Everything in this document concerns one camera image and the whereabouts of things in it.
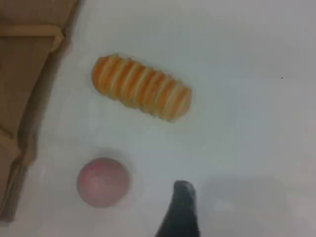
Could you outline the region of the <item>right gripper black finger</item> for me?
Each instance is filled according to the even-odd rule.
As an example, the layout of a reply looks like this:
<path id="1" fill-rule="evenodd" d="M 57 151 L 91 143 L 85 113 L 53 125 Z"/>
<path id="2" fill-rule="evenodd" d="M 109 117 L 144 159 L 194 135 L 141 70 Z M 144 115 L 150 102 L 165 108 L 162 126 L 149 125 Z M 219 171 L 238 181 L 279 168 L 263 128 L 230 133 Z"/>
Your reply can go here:
<path id="1" fill-rule="evenodd" d="M 185 180 L 173 184 L 173 194 L 156 237 L 199 237 L 196 191 Z"/>

